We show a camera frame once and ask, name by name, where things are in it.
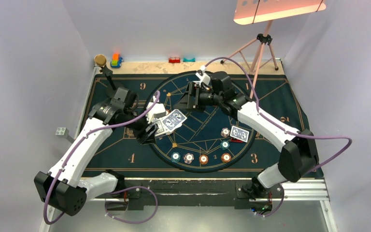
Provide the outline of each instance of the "number 4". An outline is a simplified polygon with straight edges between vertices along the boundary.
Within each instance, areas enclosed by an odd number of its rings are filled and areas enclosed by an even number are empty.
[[[131,158],[128,159],[130,161],[130,163],[134,163],[134,153],[133,155],[131,155]]]

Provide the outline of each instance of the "white enclosure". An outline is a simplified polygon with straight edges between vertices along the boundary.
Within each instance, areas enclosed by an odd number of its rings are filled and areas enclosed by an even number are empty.
[[[63,3],[0,0],[0,231],[37,231],[43,204],[33,178],[70,144],[93,61]]]
[[[235,24],[236,2],[0,0],[0,231],[38,230],[43,203],[33,178],[68,149],[54,132],[76,131],[96,54],[227,56],[266,25]],[[326,4],[276,20],[270,34],[311,130],[354,139],[324,167],[339,231],[371,231],[371,1]],[[321,160],[344,143],[318,142]]]
[[[339,231],[371,231],[371,1],[337,0],[310,15],[285,59],[312,131],[354,140],[323,168]],[[318,142],[320,159],[345,143]]]

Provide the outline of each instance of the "tripod stand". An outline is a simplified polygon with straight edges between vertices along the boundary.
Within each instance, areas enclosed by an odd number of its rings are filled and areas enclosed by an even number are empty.
[[[254,71],[254,67],[255,65],[257,65],[257,68],[255,69],[255,74],[254,74],[254,79],[252,81],[252,84],[253,86],[255,87],[255,83],[257,82],[257,78],[258,78],[258,71],[259,69],[264,66],[265,64],[267,64],[268,62],[271,61],[271,59],[273,60],[274,62],[274,66],[275,66],[275,70],[278,70],[278,65],[276,63],[276,59],[275,59],[275,54],[274,54],[274,49],[272,48],[272,45],[271,45],[271,42],[272,42],[272,37],[269,35],[269,32],[270,32],[270,29],[271,29],[271,25],[272,25],[272,22],[273,20],[270,20],[268,21],[268,24],[267,26],[265,27],[265,31],[263,34],[258,34],[257,38],[256,39],[253,39],[251,40],[249,43],[247,43],[246,45],[242,46],[240,49],[238,49],[237,51],[235,51],[233,54],[231,54],[228,58],[231,58],[233,57],[234,55],[236,55],[237,53],[240,53],[241,56],[243,57],[243,60],[245,62],[245,64],[247,65],[247,67],[250,67],[248,73],[249,74],[252,74],[253,71]],[[254,57],[254,60],[252,61],[252,64],[251,66],[248,64],[247,60],[245,59],[245,56],[243,55],[242,53],[242,50],[244,50],[246,47],[248,47],[249,45],[255,43],[256,41],[260,41],[261,43],[259,44],[258,46],[258,49],[257,49],[257,53],[255,54],[255,57]],[[264,64],[261,64],[261,60],[262,60],[262,54],[264,53],[264,48],[265,48],[265,45],[268,45],[268,47],[270,48],[270,52],[271,52],[271,59],[267,60]],[[253,94],[254,92],[251,91],[251,94],[250,94],[250,98],[253,97]]]

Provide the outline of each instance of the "number 3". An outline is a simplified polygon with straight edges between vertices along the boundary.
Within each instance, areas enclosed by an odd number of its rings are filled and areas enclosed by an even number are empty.
[[[255,153],[251,154],[251,162],[252,163],[258,163],[258,158],[257,158],[257,155]]]

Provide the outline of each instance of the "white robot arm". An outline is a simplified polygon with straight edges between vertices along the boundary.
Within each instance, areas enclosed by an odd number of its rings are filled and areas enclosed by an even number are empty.
[[[35,186],[43,202],[48,197],[49,205],[73,216],[82,209],[86,201],[104,193],[126,188],[124,176],[112,170],[106,170],[105,173],[84,180],[81,177],[95,152],[112,134],[113,129],[98,130],[89,136],[87,136],[87,133],[109,124],[118,124],[133,119],[135,116],[130,107],[134,104],[134,100],[134,93],[120,87],[117,89],[114,98],[98,103],[93,107],[85,126],[78,136],[78,138],[85,137],[85,139],[74,141],[65,155],[48,173],[38,172],[35,176]],[[153,143],[155,141],[154,134],[157,131],[157,127],[148,123],[147,118],[158,118],[158,115],[165,115],[165,109],[161,105],[161,103],[157,103],[155,110],[150,110],[144,117],[126,125],[126,127],[133,129],[140,144]],[[59,170],[62,170],[62,172],[56,179]],[[56,182],[55,187],[50,192],[49,186],[53,181]]]
[[[263,170],[252,179],[253,185],[246,189],[251,197],[263,197],[269,188],[281,182],[297,182],[319,162],[313,139],[302,139],[286,133],[286,131],[297,131],[303,135],[313,135],[309,130],[299,131],[274,118],[261,108],[257,111],[255,102],[242,93],[235,93],[231,78],[225,72],[213,73],[210,77],[212,87],[207,87],[207,81],[202,78],[204,71],[197,73],[200,82],[189,82],[184,95],[174,108],[203,111],[207,105],[217,105],[224,114],[264,135],[281,154],[278,163]]]

